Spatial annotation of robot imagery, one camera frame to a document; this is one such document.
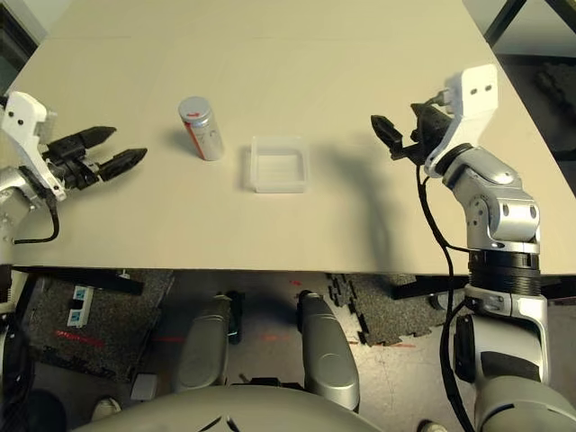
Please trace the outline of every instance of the black wire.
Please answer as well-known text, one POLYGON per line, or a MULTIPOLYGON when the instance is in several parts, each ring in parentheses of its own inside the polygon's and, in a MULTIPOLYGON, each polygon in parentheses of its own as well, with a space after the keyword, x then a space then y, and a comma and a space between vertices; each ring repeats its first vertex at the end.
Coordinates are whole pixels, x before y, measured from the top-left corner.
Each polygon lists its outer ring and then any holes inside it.
POLYGON ((441 248, 448 248, 457 250, 459 252, 470 252, 470 249, 466 247, 458 247, 452 246, 448 243, 448 240, 444 238, 440 228, 437 226, 434 217, 432 216, 432 211, 428 206, 428 194, 426 192, 426 180, 424 183, 420 182, 420 166, 416 166, 416 181, 418 182, 418 198, 420 199, 420 205, 422 206, 422 211, 424 212, 424 217, 426 218, 430 229, 432 230, 432 234, 434 234, 434 238, 438 242, 441 248))
POLYGON ((48 210, 50 212, 50 217, 52 218, 52 235, 47 238, 24 238, 15 240, 15 245, 23 245, 23 244, 30 244, 30 243, 48 243, 55 239, 58 234, 60 233, 60 220, 58 217, 58 208, 56 206, 56 197, 54 195, 48 195, 46 197, 46 204, 48 205, 48 210))
POLYGON ((444 387, 446 391, 446 397, 450 401, 452 405, 452 409, 454 410, 454 414, 458 418, 462 428, 465 432, 474 432, 474 428, 470 419, 468 418, 468 414, 466 413, 466 409, 464 407, 464 403, 462 401, 462 397, 460 396, 460 391, 458 390, 458 384, 456 383, 456 379, 454 376, 454 370, 450 365, 450 324, 454 320, 454 317, 458 314, 458 312, 464 306, 464 301, 462 301, 458 306, 453 308, 454 306, 454 264, 452 262, 452 258, 448 253, 448 247, 450 246, 440 229, 438 228, 436 221, 434 220, 434 216, 432 215, 432 211, 430 211, 430 207, 428 206, 428 196, 426 193, 426 182, 429 179, 427 177, 426 180, 422 183, 420 181, 420 166, 416 166, 416 182, 418 187, 418 198, 420 199, 420 205, 422 206, 422 211, 424 212, 424 217, 428 223, 428 226, 432 230, 434 234, 434 238, 436 242, 442 249, 444 256, 446 258, 446 262, 448 264, 448 305, 446 307, 446 319, 444 325, 442 327, 442 335, 440 336, 440 370, 442 371, 442 380, 444 382, 444 387))

